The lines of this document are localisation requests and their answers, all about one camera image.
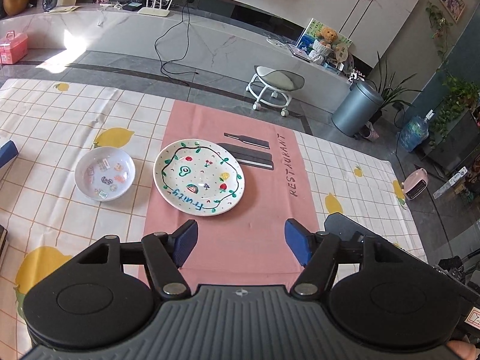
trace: checkered tablecloth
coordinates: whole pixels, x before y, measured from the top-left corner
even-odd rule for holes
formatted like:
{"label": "checkered tablecloth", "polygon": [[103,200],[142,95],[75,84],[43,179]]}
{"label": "checkered tablecloth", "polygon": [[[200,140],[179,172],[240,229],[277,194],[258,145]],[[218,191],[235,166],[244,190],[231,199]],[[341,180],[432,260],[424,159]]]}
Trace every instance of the checkered tablecloth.
{"label": "checkered tablecloth", "polygon": [[[2,360],[19,358],[30,348],[17,300],[41,276],[42,265],[28,266],[34,260],[29,255],[50,247],[41,249],[47,251],[41,257],[62,263],[68,259],[64,256],[106,234],[115,233],[122,242],[142,238],[153,161],[174,103],[161,96],[58,81],[9,79],[2,86],[0,138],[13,140],[19,150],[0,169],[0,224],[9,231],[10,242],[0,270]],[[118,127],[134,131],[122,149],[133,158],[136,177],[120,198],[94,202],[76,188],[75,165],[99,133]],[[320,229],[339,205],[349,218],[426,260],[410,211],[395,194],[388,162],[303,133],[295,136]],[[356,270],[340,266],[338,278]],[[27,280],[25,272],[33,272]],[[138,270],[127,266],[126,272],[137,275]]]}

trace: rolling stool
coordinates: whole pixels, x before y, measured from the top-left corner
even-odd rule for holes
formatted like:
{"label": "rolling stool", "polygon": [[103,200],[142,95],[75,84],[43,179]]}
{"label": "rolling stool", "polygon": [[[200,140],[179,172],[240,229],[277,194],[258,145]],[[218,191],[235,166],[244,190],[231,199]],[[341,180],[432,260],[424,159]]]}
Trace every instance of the rolling stool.
{"label": "rolling stool", "polygon": [[[287,116],[289,114],[287,107],[292,101],[292,95],[290,92],[303,88],[305,79],[302,76],[287,70],[274,70],[264,66],[255,66],[255,71],[256,73],[253,75],[247,87],[245,88],[246,91],[250,92],[256,98],[253,109],[260,109],[260,103],[264,103],[270,105],[271,107],[281,108],[282,111],[280,114],[282,116]],[[257,79],[264,85],[264,88],[258,95],[251,88],[251,85]],[[286,103],[284,105],[277,105],[262,99],[262,96],[267,89],[271,89],[273,91],[271,97],[274,98],[280,93],[283,97],[285,97]]]}

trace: finger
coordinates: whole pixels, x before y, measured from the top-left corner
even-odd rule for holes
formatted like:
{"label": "finger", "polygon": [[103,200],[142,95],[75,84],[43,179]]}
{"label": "finger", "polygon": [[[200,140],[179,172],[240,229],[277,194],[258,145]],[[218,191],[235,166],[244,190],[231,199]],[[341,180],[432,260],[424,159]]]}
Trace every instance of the finger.
{"label": "finger", "polygon": [[463,341],[450,341],[447,346],[462,360],[476,360],[477,350],[474,345]]}

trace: painted plate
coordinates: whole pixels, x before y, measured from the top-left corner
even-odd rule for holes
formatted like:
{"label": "painted plate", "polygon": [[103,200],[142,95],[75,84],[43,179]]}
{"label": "painted plate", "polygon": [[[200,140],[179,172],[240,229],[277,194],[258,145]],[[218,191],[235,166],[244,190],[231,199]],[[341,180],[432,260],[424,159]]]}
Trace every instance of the painted plate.
{"label": "painted plate", "polygon": [[165,147],[153,168],[163,198],[187,214],[213,216],[232,209],[245,190],[237,160],[215,143],[183,139]]}

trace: white plate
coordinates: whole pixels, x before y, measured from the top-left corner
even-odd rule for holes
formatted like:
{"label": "white plate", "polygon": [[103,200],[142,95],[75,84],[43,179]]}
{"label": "white plate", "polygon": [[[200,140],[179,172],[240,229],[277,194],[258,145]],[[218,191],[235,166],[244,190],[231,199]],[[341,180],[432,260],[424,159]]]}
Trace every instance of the white plate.
{"label": "white plate", "polygon": [[153,180],[168,203],[197,216],[232,209],[245,190],[237,160],[203,139],[183,139],[165,147],[155,160]]}
{"label": "white plate", "polygon": [[116,147],[90,150],[75,168],[75,184],[87,197],[107,202],[123,195],[135,179],[131,157]]}

